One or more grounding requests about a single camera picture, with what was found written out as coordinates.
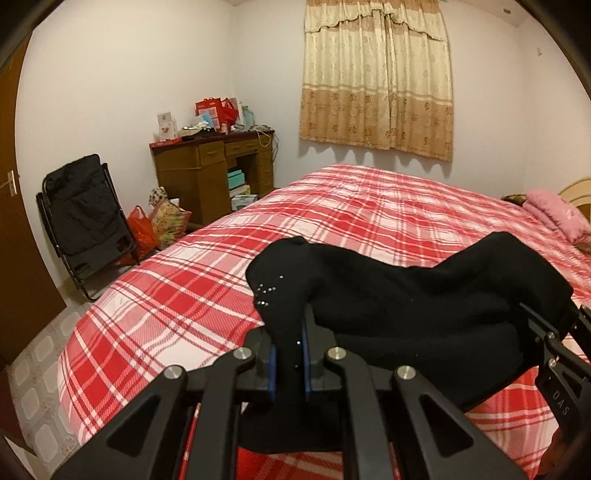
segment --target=bed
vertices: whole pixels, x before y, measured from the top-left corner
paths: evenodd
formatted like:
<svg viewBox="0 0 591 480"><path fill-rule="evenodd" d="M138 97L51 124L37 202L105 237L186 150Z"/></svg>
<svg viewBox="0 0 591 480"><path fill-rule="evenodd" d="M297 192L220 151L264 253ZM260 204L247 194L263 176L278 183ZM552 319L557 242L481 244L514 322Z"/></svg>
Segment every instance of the bed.
<svg viewBox="0 0 591 480"><path fill-rule="evenodd" d="M508 231L591 304L591 259L520 207L430 180L330 166L185 237L123 275L76 326L59 361L60 400L81 443L167 365L194 369L242 345L261 324L245 280L280 238L349 248L389 264L432 266ZM577 353L576 344L566 345ZM533 478L557 428L535 369L467 414ZM239 452L241 480L341 478L335 453Z"/></svg>
<svg viewBox="0 0 591 480"><path fill-rule="evenodd" d="M581 210L591 220L591 177L585 177L566 187L560 196Z"/></svg>

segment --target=floor tile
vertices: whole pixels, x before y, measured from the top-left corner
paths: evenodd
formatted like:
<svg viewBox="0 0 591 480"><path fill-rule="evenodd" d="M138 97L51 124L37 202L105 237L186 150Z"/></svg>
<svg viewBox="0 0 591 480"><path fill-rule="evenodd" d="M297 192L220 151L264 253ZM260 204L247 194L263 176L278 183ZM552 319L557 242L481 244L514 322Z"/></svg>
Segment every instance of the floor tile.
<svg viewBox="0 0 591 480"><path fill-rule="evenodd" d="M23 437L49 475L80 448L60 405L57 361L90 304L77 300L66 300L66 304L67 308L9 367L11 394Z"/></svg>
<svg viewBox="0 0 591 480"><path fill-rule="evenodd" d="M35 357L38 362L43 362L47 356L53 351L53 340L51 336L46 335L41 342L35 347Z"/></svg>
<svg viewBox="0 0 591 480"><path fill-rule="evenodd" d="M21 400L22 410L27 420L31 420L39 410L40 402L37 390L31 387Z"/></svg>
<svg viewBox="0 0 591 480"><path fill-rule="evenodd" d="M53 362L43 374L43 383L48 393L53 393L57 389L57 362Z"/></svg>
<svg viewBox="0 0 591 480"><path fill-rule="evenodd" d="M39 428L35 434L35 445L45 463L51 462L60 449L49 425L43 425Z"/></svg>
<svg viewBox="0 0 591 480"><path fill-rule="evenodd" d="M21 360L18 363L18 365L16 365L12 370L12 376L14 377L14 381L19 387L27 379L29 373L31 373L31 369L29 368L29 362L26 358Z"/></svg>

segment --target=wooden door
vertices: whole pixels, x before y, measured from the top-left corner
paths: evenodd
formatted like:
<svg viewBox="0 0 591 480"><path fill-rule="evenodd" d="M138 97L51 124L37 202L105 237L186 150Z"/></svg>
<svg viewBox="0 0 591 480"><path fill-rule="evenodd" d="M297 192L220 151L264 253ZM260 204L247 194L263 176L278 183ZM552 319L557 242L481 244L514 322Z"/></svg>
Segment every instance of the wooden door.
<svg viewBox="0 0 591 480"><path fill-rule="evenodd" d="M4 435L20 448L30 450L22 436L21 426L18 423L17 412L12 403L12 395L8 383L6 369L0 369L0 435Z"/></svg>
<svg viewBox="0 0 591 480"><path fill-rule="evenodd" d="M66 308L37 249L18 182L14 120L28 40L0 74L0 186L14 172L17 191L0 188L0 356L8 364Z"/></svg>

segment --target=red plastic bag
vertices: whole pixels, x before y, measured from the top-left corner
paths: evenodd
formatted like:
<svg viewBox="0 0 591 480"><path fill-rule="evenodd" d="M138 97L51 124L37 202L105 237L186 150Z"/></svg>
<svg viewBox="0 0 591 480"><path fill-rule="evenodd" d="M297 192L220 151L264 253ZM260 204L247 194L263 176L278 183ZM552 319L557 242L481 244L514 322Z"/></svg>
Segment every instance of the red plastic bag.
<svg viewBox="0 0 591 480"><path fill-rule="evenodd" d="M158 246L158 239L156 238L154 230L152 230L152 222L146 217L143 208L137 206L127 217L127 224L138 243L138 247L135 249L135 254L139 260L143 260ZM131 255L127 255L119 261L119 264L134 265L135 260Z"/></svg>

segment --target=box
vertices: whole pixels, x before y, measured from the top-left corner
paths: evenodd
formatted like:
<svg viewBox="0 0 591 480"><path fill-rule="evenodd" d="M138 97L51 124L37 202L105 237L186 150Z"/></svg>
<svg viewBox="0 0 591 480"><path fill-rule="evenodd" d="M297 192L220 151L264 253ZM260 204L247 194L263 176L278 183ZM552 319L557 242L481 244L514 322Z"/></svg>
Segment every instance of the box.
<svg viewBox="0 0 591 480"><path fill-rule="evenodd" d="M174 145L177 143L181 143L183 141L182 138L173 138L172 140L164 140L162 142L154 142L150 144L150 148L158 148L158 147L167 147L168 145Z"/></svg>
<svg viewBox="0 0 591 480"><path fill-rule="evenodd" d="M236 195L232 199L232 211L237 212L238 210L241 210L244 207L252 205L257 200L258 197L256 195Z"/></svg>
<svg viewBox="0 0 591 480"><path fill-rule="evenodd" d="M230 190L243 185L245 182L246 178L242 170L236 170L228 173L228 188L230 188Z"/></svg>
<svg viewBox="0 0 591 480"><path fill-rule="evenodd" d="M161 142L177 138L177 125L170 112L158 114L158 136Z"/></svg>
<svg viewBox="0 0 591 480"><path fill-rule="evenodd" d="M235 189L230 190L230 198L235 197L236 195L250 195L251 194L251 186L250 185L240 185Z"/></svg>

